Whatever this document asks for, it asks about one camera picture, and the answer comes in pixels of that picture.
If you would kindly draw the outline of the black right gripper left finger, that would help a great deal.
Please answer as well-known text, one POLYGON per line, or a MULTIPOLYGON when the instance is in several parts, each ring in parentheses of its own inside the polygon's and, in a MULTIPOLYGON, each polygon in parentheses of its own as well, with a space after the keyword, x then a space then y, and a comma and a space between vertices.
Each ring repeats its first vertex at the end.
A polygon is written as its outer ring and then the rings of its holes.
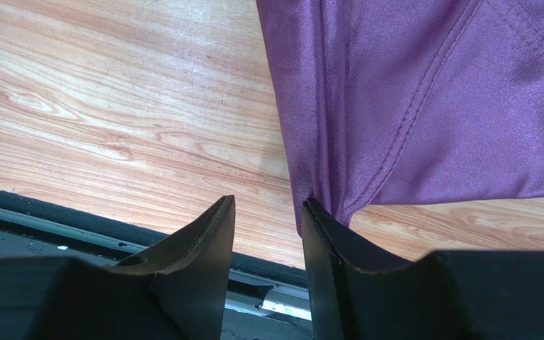
POLYGON ((114 266, 0 258, 0 339, 219 339, 235 216, 221 197, 114 266))

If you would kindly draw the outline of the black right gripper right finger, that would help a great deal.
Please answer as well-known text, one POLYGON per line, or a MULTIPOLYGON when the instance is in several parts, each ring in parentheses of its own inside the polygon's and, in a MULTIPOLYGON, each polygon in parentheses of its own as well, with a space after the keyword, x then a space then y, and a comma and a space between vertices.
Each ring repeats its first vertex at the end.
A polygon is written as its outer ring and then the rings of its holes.
POLYGON ((411 262, 302 206, 316 339, 544 339, 544 251, 440 250, 411 262))

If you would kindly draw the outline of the purple cloth napkin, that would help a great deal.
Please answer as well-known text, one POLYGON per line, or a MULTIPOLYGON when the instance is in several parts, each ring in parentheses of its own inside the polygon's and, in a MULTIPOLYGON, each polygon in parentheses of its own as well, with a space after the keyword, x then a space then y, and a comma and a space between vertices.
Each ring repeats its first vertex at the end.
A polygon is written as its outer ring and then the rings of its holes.
POLYGON ((296 215, 544 197, 544 1, 258 1, 296 215))

